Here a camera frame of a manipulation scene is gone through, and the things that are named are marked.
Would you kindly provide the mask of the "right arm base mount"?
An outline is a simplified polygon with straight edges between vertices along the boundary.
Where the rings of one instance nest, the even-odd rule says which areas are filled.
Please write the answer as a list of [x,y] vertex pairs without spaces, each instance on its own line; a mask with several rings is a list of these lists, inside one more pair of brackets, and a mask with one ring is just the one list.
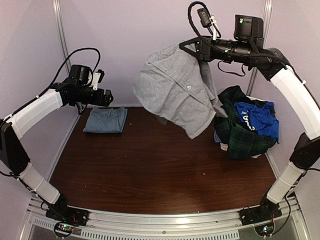
[[254,225],[255,232],[263,238],[271,237],[276,230],[275,218],[282,216],[278,203],[273,203],[266,196],[258,206],[245,206],[239,211],[241,224]]

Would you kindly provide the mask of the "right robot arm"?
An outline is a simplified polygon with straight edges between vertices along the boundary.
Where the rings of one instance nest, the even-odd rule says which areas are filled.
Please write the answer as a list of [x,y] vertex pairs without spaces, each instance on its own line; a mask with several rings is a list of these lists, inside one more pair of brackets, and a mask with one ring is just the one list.
[[197,35],[179,45],[197,60],[241,63],[257,68],[285,97],[304,127],[284,171],[270,187],[256,210],[259,220],[268,220],[277,204],[294,188],[302,175],[320,158],[320,107],[297,76],[288,59],[277,48],[264,49],[264,21],[259,17],[235,15],[234,40],[201,35],[192,16],[188,22]]

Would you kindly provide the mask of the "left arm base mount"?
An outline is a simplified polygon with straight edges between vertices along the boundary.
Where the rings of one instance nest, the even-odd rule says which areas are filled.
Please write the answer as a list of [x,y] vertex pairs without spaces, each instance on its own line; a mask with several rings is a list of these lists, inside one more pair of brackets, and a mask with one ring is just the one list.
[[76,227],[85,227],[89,218],[89,211],[81,208],[68,206],[68,199],[61,194],[56,203],[42,200],[41,209],[45,210],[47,218],[56,220],[53,232],[60,238],[71,236]]

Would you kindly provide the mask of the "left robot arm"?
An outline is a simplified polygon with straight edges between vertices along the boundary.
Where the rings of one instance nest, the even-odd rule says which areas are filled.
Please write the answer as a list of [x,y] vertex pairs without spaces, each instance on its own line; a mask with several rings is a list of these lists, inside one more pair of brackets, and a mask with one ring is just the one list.
[[42,119],[66,105],[109,106],[114,99],[111,91],[98,87],[104,75],[101,69],[92,71],[88,66],[72,65],[63,82],[53,83],[43,95],[0,121],[0,160],[12,177],[54,205],[51,211],[61,222],[69,221],[72,211],[61,203],[63,195],[33,167],[21,139]]

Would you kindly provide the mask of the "light blue denim skirt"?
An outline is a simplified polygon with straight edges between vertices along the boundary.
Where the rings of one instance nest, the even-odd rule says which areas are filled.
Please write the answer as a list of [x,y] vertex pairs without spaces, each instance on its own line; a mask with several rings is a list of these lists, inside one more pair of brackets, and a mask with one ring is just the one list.
[[94,107],[83,129],[84,133],[120,134],[123,132],[128,116],[125,107],[102,109]]

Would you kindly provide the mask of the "grey shirt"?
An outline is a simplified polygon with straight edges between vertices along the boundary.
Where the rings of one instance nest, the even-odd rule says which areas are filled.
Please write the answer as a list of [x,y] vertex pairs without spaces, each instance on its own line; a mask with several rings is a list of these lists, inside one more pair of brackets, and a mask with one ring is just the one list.
[[228,116],[209,64],[177,43],[148,56],[133,93],[147,111],[181,127],[190,139],[206,130],[214,117]]

